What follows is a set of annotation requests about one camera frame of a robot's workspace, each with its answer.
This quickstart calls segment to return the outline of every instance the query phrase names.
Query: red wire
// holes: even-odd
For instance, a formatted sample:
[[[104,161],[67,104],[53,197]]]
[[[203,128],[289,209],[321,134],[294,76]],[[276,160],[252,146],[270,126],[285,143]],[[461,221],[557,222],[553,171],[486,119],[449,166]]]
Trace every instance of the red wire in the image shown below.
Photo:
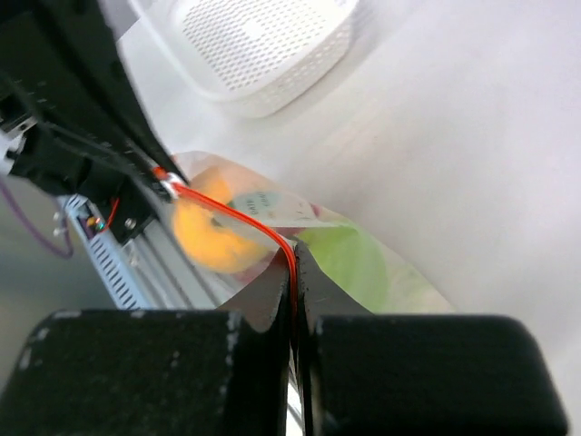
[[[158,176],[162,175],[161,171],[157,170],[156,175],[158,175]],[[295,255],[294,255],[294,251],[292,250],[292,247],[289,245],[289,243],[287,243],[287,241],[284,238],[282,238],[282,236],[280,236],[278,233],[276,233],[270,227],[262,224],[259,221],[256,221],[254,218],[251,218],[250,216],[248,216],[240,211],[237,211],[236,209],[232,209],[230,206],[216,202],[212,198],[204,195],[203,193],[199,193],[199,192],[193,190],[192,188],[184,186],[183,184],[180,184],[180,183],[173,183],[172,187],[176,191],[176,193],[178,193],[181,196],[190,198],[190,199],[194,200],[195,202],[201,203],[205,206],[208,206],[209,208],[211,208],[215,211],[218,211],[220,213],[225,213],[233,218],[236,218],[239,221],[242,221],[243,223],[247,223],[248,225],[251,225],[255,229],[258,229],[261,232],[263,232],[264,234],[268,235],[274,242],[276,242],[281,247],[281,249],[284,251],[284,254],[287,258],[287,263],[289,265],[290,308],[292,311],[291,328],[292,328],[293,340],[296,341],[298,335],[296,334],[296,329],[295,329],[296,328],[296,321],[295,320],[296,320],[298,305],[299,305],[299,290],[298,290],[298,286],[297,286],[297,261],[296,261]]]
[[[103,229],[104,231],[107,230],[109,228],[109,226],[111,225],[111,223],[113,222],[113,218],[115,217],[115,214],[117,213],[118,207],[119,207],[119,198],[116,198],[114,203],[113,203],[113,208],[111,209],[111,213],[109,214],[109,219],[107,220],[107,224],[105,225],[105,228]]]

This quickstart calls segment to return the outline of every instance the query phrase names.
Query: plastic bag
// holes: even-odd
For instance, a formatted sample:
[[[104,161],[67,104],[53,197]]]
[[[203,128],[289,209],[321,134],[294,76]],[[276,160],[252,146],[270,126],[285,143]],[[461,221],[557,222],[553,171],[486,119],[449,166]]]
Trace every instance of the plastic bag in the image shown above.
[[[347,218],[218,156],[174,156],[190,187],[307,244],[319,267],[372,312],[450,312],[451,306],[410,264]],[[169,217],[193,266],[214,275],[225,301],[269,265],[279,245],[269,236],[189,198]]]

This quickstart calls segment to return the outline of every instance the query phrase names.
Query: perforated basket bottom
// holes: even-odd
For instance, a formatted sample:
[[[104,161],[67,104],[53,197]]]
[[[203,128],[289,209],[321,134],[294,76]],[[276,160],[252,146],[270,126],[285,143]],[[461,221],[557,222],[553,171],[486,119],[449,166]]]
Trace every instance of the perforated basket bottom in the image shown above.
[[[313,0],[185,0],[176,18],[214,73],[230,91],[237,91],[315,43],[332,15],[312,4]]]

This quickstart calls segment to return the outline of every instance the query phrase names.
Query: gray floor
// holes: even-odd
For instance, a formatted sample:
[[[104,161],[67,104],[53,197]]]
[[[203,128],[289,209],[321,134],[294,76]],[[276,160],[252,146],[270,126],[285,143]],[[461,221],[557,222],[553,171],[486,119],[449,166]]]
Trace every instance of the gray floor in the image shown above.
[[[8,180],[26,214],[51,235],[54,204],[28,183]],[[49,313],[63,308],[113,308],[80,241],[75,255],[60,260],[26,233],[0,197],[0,388],[27,334]]]

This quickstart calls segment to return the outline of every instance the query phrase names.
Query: green fruit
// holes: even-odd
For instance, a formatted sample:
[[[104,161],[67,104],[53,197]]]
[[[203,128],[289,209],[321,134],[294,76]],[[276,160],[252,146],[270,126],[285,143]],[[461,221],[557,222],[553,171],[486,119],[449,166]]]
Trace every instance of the green fruit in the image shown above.
[[[310,228],[298,234],[321,270],[363,307],[381,312],[389,291],[378,243],[354,224]]]

